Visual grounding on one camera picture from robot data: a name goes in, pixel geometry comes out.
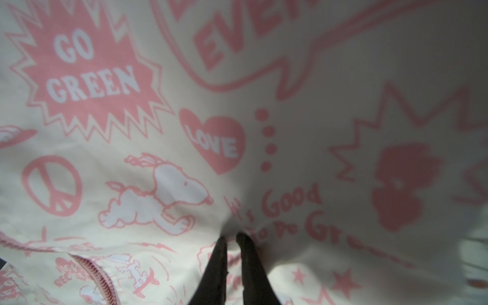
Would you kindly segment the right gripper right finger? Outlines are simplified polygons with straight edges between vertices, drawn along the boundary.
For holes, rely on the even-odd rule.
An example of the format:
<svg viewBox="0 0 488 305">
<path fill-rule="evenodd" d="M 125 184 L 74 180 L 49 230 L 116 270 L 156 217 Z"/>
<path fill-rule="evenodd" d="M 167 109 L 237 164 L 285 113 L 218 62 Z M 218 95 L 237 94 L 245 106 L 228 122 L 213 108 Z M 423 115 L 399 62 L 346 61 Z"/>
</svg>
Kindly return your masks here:
<svg viewBox="0 0 488 305">
<path fill-rule="evenodd" d="M 236 242 L 241 249 L 243 304 L 280 305 L 251 237 L 239 232 L 236 235 Z"/>
</svg>

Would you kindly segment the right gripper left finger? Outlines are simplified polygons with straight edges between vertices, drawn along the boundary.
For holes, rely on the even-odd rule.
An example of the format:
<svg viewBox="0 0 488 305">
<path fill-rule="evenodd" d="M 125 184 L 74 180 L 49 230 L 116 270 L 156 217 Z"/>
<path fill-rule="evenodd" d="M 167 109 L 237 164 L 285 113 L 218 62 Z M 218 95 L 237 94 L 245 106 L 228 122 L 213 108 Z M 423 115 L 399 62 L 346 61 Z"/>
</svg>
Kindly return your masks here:
<svg viewBox="0 0 488 305">
<path fill-rule="evenodd" d="M 227 241 L 221 236 L 209 259 L 202 280 L 188 305 L 224 305 L 227 286 Z"/>
</svg>

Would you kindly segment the pink patterned hooded jacket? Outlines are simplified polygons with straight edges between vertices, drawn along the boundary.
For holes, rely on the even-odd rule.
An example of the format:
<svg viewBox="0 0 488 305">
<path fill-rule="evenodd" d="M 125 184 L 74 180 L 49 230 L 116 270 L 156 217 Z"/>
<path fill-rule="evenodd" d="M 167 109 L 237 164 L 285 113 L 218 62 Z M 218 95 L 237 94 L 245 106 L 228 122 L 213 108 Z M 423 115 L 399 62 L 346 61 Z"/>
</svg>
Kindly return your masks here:
<svg viewBox="0 0 488 305">
<path fill-rule="evenodd" d="M 1 303 L 487 303 L 486 1 L 2 1 Z"/>
</svg>

